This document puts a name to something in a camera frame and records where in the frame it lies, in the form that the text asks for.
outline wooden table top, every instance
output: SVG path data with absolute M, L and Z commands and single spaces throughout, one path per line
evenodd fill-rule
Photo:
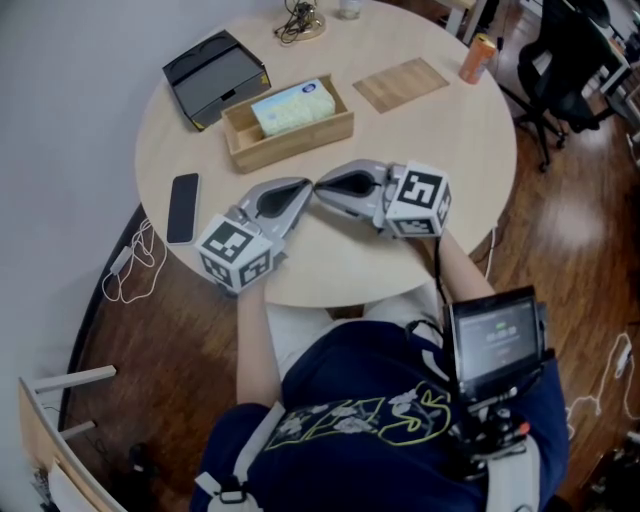
M 259 13 L 225 27 L 265 65 L 274 88 L 326 73 L 347 107 L 355 132 L 339 141 L 242 175 L 234 171 L 218 122 L 202 133 L 183 119 L 163 78 L 138 132 L 135 169 L 142 205 L 165 240 L 173 178 L 201 176 L 199 235 L 253 185 L 285 176 L 317 180 L 351 160 L 406 163 L 417 160 L 449 173 L 452 208 L 448 229 L 472 251 L 497 223 L 513 184 L 516 141 L 499 87 L 489 73 L 471 86 L 458 77 L 467 49 L 434 23 L 400 8 L 367 2 L 356 21 L 335 15 L 338 0 L 325 0 L 327 30 L 320 37 L 283 47 L 272 34 L 282 9 Z M 353 84 L 422 57 L 449 85 L 380 114 Z M 169 246 L 205 276 L 192 246 Z M 267 299 L 304 307 L 338 307 L 397 295 L 430 279 L 421 259 L 404 242 L 382 240 L 364 223 L 341 219 L 312 203 L 291 235 L 286 260 L 269 277 Z

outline desk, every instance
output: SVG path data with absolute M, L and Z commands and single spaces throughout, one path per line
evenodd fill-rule
M 88 421 L 64 432 L 58 432 L 40 403 L 38 393 L 108 379 L 115 374 L 116 369 L 113 366 L 107 366 L 34 382 L 20 379 L 18 384 L 22 445 L 32 467 L 45 469 L 49 473 L 57 465 L 84 499 L 98 512 L 126 512 L 126 510 L 87 471 L 66 443 L 66 440 L 73 435 L 94 427 L 94 423 Z
M 516 140 L 509 109 L 491 75 L 485 73 L 475 86 L 462 82 L 457 73 L 467 48 L 424 18 L 369 2 L 359 20 L 344 21 L 331 14 L 337 5 L 337 0 L 322 3 L 328 20 L 322 36 L 290 47 L 282 47 L 271 33 L 280 9 L 226 28 L 264 61 L 274 88 L 332 73 L 347 107 L 355 112 L 352 138 L 238 174 L 221 123 L 203 133 L 192 131 L 166 81 L 158 85 L 138 132 L 135 171 L 142 205 L 163 240 L 175 176 L 201 175 L 199 234 L 214 214 L 226 212 L 257 183 L 283 176 L 315 181 L 357 158 L 414 159 L 449 172 L 449 229 L 467 252 L 495 226 L 511 192 Z M 450 85 L 385 114 L 352 85 L 416 57 L 424 58 Z M 193 247 L 170 249 L 204 275 Z M 301 219 L 287 253 L 289 259 L 269 279 L 269 302 L 305 307 L 362 304 L 403 293 L 431 278 L 408 244 L 382 240 L 368 226 L 342 220 L 318 204 Z
M 611 46 L 611 53 L 615 57 L 617 61 L 616 64 L 607 65 L 607 70 L 609 71 L 609 76 L 607 76 L 607 80 L 600 87 L 600 92 L 602 94 L 613 94 L 616 92 L 616 89 L 624 80 L 623 76 L 626 78 L 628 76 L 628 72 L 631 69 L 629 62 L 625 58 L 624 54 L 620 51 L 620 49 L 613 44 L 609 38 L 609 45 Z

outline black cable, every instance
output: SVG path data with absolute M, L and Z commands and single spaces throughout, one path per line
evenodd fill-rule
M 496 226 L 496 243 L 493 245 L 493 250 L 495 251 L 498 247 L 500 247 L 502 245 L 502 242 L 504 242 L 505 239 L 505 233 L 507 231 L 507 226 L 509 225 L 509 221 L 511 220 L 510 216 L 507 216 L 503 225 L 502 225 L 502 231 L 500 233 L 498 233 L 498 226 Z M 479 263 L 483 262 L 487 256 L 489 256 L 489 253 L 491 252 L 491 244 L 489 244 L 489 249 L 487 249 L 487 251 L 482 255 L 481 258 L 476 258 L 473 260 L 473 262 L 478 265 Z
M 436 288 L 438 289 L 438 293 L 442 298 L 443 304 L 447 304 L 447 296 L 444 294 L 444 290 L 442 288 L 442 282 L 440 280 L 440 237 L 436 238 L 436 248 L 433 255 L 433 266 L 434 266 L 434 274 L 436 280 Z
M 62 414 L 60 409 L 56 409 L 55 407 L 47 406 L 47 407 L 44 407 L 44 409 L 51 409 L 52 411 L 56 411 L 58 414 Z M 65 413 L 65 418 L 71 418 L 73 421 L 82 423 L 79 419 L 74 418 L 68 412 Z M 87 440 L 87 442 L 91 445 L 91 448 L 93 448 L 96 451 L 96 453 L 100 455 L 100 458 L 102 459 L 102 461 L 106 463 L 107 466 L 113 467 L 113 464 L 109 460 L 109 452 L 107 451 L 107 447 L 104 445 L 104 441 L 102 441 L 102 439 L 100 438 L 97 438 L 95 441 L 92 441 L 87 434 L 83 434 L 83 435 L 84 435 L 84 438 Z
M 421 320 L 414 320 L 413 322 L 409 322 L 407 324 L 407 326 L 405 327 L 405 333 L 408 337 L 409 334 L 413 334 L 413 331 L 416 330 L 416 328 L 420 325 L 420 324 L 425 324 L 429 327 L 431 327 L 435 332 L 438 333 L 438 335 L 440 336 L 440 338 L 444 339 L 444 334 L 442 332 L 442 328 L 436 324 L 435 322 L 432 322 L 431 320 L 427 320 L 427 319 L 421 319 Z
M 289 9 L 288 0 L 284 0 L 284 6 L 289 12 L 289 20 L 281 27 L 275 29 L 273 33 L 280 38 L 282 44 L 294 43 L 300 34 L 309 28 L 308 17 L 313 6 L 308 2 L 296 0 L 293 9 Z

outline wooden box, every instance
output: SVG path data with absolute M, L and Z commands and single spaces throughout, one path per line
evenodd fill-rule
M 251 105 L 254 103 L 307 80 L 283 89 L 269 91 L 222 112 L 229 151 L 239 172 L 255 171 L 265 165 L 353 135 L 354 114 L 347 109 L 336 91 L 331 82 L 331 75 L 317 78 L 336 102 L 336 113 L 322 121 L 265 138 L 258 119 L 251 110 Z

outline person's arm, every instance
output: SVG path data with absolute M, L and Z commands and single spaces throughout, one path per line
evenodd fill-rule
M 278 363 L 267 320 L 263 278 L 238 297 L 238 404 L 257 403 L 269 408 L 280 399 Z
M 435 241 L 430 240 L 426 245 L 433 259 Z M 455 302 L 479 299 L 496 293 L 447 230 L 440 241 L 440 276 Z

